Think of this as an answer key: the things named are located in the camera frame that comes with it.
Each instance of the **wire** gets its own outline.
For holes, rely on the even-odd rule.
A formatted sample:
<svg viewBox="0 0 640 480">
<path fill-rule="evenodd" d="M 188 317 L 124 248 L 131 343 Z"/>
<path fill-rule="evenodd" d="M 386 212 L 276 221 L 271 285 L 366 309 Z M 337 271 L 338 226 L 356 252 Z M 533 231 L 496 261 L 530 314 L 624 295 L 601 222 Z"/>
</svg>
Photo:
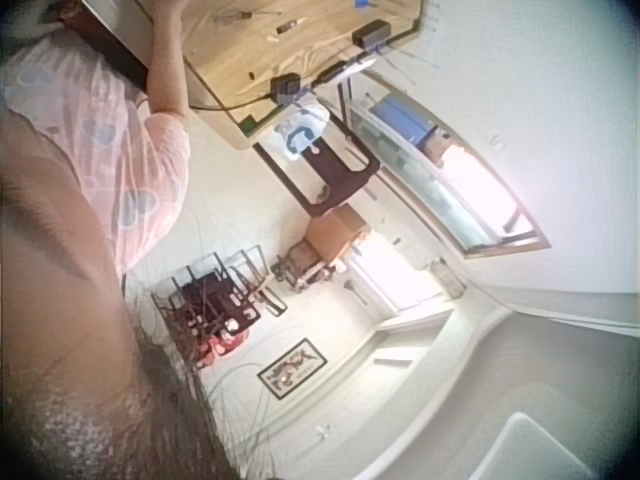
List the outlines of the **wire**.
<svg viewBox="0 0 640 480">
<path fill-rule="evenodd" d="M 232 107 L 206 107 L 204 105 L 189 105 L 191 110 L 198 110 L 202 112 L 230 112 L 231 110 L 238 110 L 240 108 L 248 107 L 249 105 L 253 105 L 254 103 L 261 102 L 262 100 L 269 100 L 271 98 L 270 93 L 265 93 L 261 97 L 254 98 L 245 103 L 240 103 L 238 105 L 233 105 Z"/>
</svg>

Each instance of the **framed picture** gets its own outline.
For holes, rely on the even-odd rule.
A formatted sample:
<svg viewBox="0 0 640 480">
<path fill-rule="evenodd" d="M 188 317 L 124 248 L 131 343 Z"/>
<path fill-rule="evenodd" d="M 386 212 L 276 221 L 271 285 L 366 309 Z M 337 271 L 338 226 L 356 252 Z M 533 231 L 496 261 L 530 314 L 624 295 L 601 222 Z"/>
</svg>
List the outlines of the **framed picture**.
<svg viewBox="0 0 640 480">
<path fill-rule="evenodd" d="M 304 339 L 258 374 L 269 391 L 282 400 L 327 364 L 327 359 Z"/>
</svg>

